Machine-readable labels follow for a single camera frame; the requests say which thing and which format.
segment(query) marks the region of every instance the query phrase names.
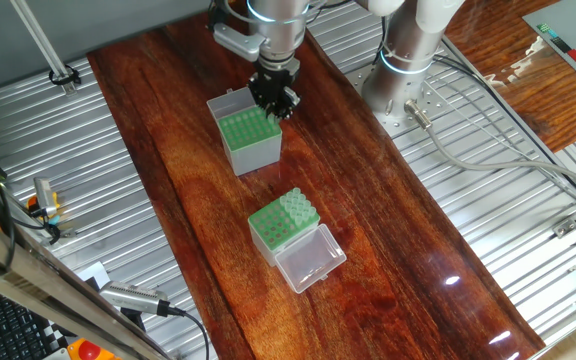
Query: robotic arm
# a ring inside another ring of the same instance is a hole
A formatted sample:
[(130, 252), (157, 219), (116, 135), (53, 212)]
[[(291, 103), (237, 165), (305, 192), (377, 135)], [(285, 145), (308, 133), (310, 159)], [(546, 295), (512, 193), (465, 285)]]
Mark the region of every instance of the robotic arm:
[[(299, 74), (295, 50), (306, 31), (306, 14), (324, 6), (309, 0), (247, 0), (248, 17), (236, 14), (228, 0), (217, 0), (209, 28), (217, 43), (253, 62), (257, 73), (248, 86), (257, 104), (278, 119), (290, 118), (299, 104), (291, 85)], [(376, 70), (363, 96), (375, 112), (404, 116), (407, 100), (416, 100), (432, 56), (448, 22), (464, 0), (356, 0), (377, 16), (389, 16), (389, 31)], [(243, 35), (224, 24), (228, 15), (249, 23)]]

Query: clear plastic box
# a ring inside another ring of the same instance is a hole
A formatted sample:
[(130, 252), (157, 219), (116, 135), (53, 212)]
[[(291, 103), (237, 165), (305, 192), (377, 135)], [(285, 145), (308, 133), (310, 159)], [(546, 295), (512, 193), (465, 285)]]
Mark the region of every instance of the clear plastic box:
[(346, 261), (346, 254), (325, 224), (299, 237), (275, 256), (290, 287), (301, 294)]
[(248, 218), (252, 240), (270, 266), (301, 293), (346, 261), (319, 214), (295, 188)]
[(281, 128), (266, 119), (250, 89), (243, 88), (209, 100), (226, 156), (235, 175), (276, 163), (281, 155)]

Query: dark wood surface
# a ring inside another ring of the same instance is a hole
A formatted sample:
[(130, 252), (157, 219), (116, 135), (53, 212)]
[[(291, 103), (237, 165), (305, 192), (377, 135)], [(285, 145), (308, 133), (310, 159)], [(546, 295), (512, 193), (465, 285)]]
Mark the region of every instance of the dark wood surface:
[[(309, 35), (281, 161), (236, 177), (206, 101), (254, 70), (206, 21), (88, 58), (222, 359), (526, 359), (544, 346)], [(302, 294), (247, 225), (293, 187), (348, 257)]]
[(446, 32), (552, 151), (576, 141), (576, 71), (522, 16), (556, 2), (466, 0)]

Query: metal grating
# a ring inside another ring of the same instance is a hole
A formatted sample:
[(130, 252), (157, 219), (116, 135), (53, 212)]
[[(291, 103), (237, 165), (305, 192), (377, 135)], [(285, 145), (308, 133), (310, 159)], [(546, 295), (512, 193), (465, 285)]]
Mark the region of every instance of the metal grating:
[[(309, 29), (359, 90), (370, 74), (381, 39), (379, 18), (349, 4), (322, 13)], [(449, 46), (439, 52), (464, 60)], [(525, 124), (515, 122), (478, 84), (442, 64), (431, 66), (419, 103), (446, 148), (462, 160), (496, 163), (523, 158), (481, 128), (506, 144), (512, 141), (532, 160), (555, 158), (525, 130)], [(576, 212), (576, 198), (534, 169), (475, 172), (456, 168), (438, 154), (416, 122), (383, 124), (412, 170), (531, 327), (547, 344), (574, 330), (576, 232), (558, 239), (552, 228)], [(573, 147), (566, 149), (572, 162), (562, 160), (576, 170), (576, 144)]]
[[(59, 226), (76, 238), (49, 249), (73, 271), (101, 262), (111, 280), (157, 288), (199, 318), (186, 282), (86, 60), (71, 64), (82, 85), (71, 98), (38, 75), (0, 89), (0, 166), (25, 202), (33, 177), (48, 177), (62, 206)], [(144, 315), (168, 353), (204, 359), (204, 340), (186, 318)], [(211, 354), (217, 358), (211, 346)]]
[[(322, 12), (309, 29), (359, 86), (381, 38), (379, 19), (349, 4)], [(0, 164), (10, 173), (8, 186), (24, 201), (33, 193), (33, 177), (51, 179), (64, 209), (61, 227), (77, 232), (75, 239), (51, 250), (71, 269), (101, 261), (112, 280), (156, 287), (196, 314), (92, 71), (85, 60), (73, 66), (83, 85), (72, 98), (44, 75), (0, 89)], [(470, 162), (519, 159), (472, 125), (477, 123), (495, 136), (507, 136), (533, 159), (552, 156), (470, 79), (438, 65), (430, 74), (427, 105), (432, 105), (434, 126), (448, 150)], [(412, 121), (389, 130), (413, 171), (530, 325), (548, 344), (574, 329), (576, 232), (557, 239), (551, 228), (576, 212), (576, 200), (535, 170), (454, 168)], [(558, 155), (576, 170), (576, 144)], [(144, 318), (149, 335), (171, 354), (203, 358), (201, 333), (186, 320)]]

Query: keyboard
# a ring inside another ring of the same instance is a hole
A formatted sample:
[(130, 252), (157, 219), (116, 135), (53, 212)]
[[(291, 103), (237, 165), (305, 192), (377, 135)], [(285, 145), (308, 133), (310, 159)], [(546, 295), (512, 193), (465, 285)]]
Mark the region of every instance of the keyboard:
[(54, 351), (46, 319), (0, 295), (0, 360), (42, 360)]

